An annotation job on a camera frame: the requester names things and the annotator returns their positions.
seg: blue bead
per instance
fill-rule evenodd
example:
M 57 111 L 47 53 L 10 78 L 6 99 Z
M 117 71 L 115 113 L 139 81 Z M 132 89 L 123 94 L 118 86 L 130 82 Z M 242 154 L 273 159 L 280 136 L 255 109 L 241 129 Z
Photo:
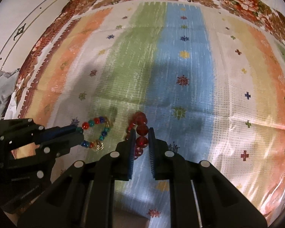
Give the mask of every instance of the blue bead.
M 81 128 L 81 127 L 77 127 L 77 128 L 76 128 L 76 131 L 77 131 L 77 132 L 80 132 L 81 134 L 84 133 L 84 130 L 83 130 L 83 128 Z
M 89 143 L 88 141 L 84 140 L 84 141 L 81 143 L 81 145 L 82 145 L 83 147 L 89 147 L 90 143 Z
M 89 120 L 88 123 L 89 123 L 90 127 L 93 127 L 95 124 L 94 120 Z
M 102 117 L 102 116 L 99 117 L 99 120 L 100 120 L 100 123 L 104 123 L 105 122 L 105 118 Z

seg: floral tablecloth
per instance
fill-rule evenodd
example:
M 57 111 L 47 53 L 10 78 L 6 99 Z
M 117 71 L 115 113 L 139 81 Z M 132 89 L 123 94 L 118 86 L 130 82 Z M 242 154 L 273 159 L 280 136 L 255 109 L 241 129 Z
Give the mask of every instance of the floral tablecloth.
M 15 91 L 15 118 L 114 124 L 102 151 L 76 146 L 58 158 L 53 180 L 78 159 L 114 150 L 141 110 L 157 138 L 186 160 L 208 159 L 269 224 L 285 206 L 285 17 L 260 0 L 71 0 L 31 50 Z M 169 184 L 152 179 L 148 148 L 115 197 L 151 228 L 170 227 Z

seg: red cross print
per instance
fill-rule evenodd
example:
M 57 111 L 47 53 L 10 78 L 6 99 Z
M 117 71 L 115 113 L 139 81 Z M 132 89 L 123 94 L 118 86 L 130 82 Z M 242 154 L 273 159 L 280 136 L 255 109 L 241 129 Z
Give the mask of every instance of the red cross print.
M 243 161 L 246 161 L 246 158 L 249 158 L 249 154 L 247 154 L 246 150 L 244 150 L 244 154 L 241 154 L 241 158 L 243 158 Z

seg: silver screw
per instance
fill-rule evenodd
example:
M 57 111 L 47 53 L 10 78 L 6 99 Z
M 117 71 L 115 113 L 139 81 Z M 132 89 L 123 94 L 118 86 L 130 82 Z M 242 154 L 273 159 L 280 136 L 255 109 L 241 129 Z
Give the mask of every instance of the silver screw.
M 166 151 L 166 152 L 165 152 L 165 155 L 166 155 L 166 157 L 171 158 L 171 157 L 174 156 L 174 152 L 172 152 L 172 151 Z
M 210 163 L 207 160 L 203 160 L 203 161 L 201 161 L 201 166 L 205 167 L 205 168 L 208 168 L 210 166 Z
M 37 172 L 37 177 L 38 177 L 39 179 L 41 179 L 41 178 L 43 178 L 43 176 L 44 176 L 43 171 L 39 170 L 39 171 Z
M 49 147 L 45 147 L 44 149 L 43 149 L 43 151 L 44 151 L 44 153 L 45 154 L 48 154 L 49 152 L 50 152 L 50 148 Z
M 74 163 L 74 166 L 75 166 L 76 168 L 80 168 L 80 167 L 83 167 L 83 166 L 84 166 L 84 163 L 83 163 L 82 161 L 76 161 L 76 162 Z
M 110 156 L 111 156 L 112 158 L 118 158 L 118 157 L 119 157 L 119 152 L 116 152 L 116 151 L 111 152 L 111 153 L 110 153 Z

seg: red snowflake print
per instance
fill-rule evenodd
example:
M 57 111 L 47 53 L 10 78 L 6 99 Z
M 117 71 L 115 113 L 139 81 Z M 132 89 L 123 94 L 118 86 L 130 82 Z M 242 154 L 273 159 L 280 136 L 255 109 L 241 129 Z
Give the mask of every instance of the red snowflake print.
M 239 49 L 236 49 L 235 52 L 238 53 L 238 55 L 241 55 L 241 54 L 242 54 L 242 52 L 240 52 Z
M 157 211 L 156 209 L 149 209 L 149 212 L 147 213 L 150 215 L 152 218 L 159 218 L 160 217 L 160 212 Z
M 189 79 L 186 76 L 181 76 L 177 78 L 176 84 L 179 84 L 180 86 L 187 86 L 189 85 Z
M 94 70 L 91 71 L 91 73 L 89 74 L 89 76 L 93 77 L 93 76 L 95 76 L 96 74 L 97 74 L 97 70 L 94 69 Z

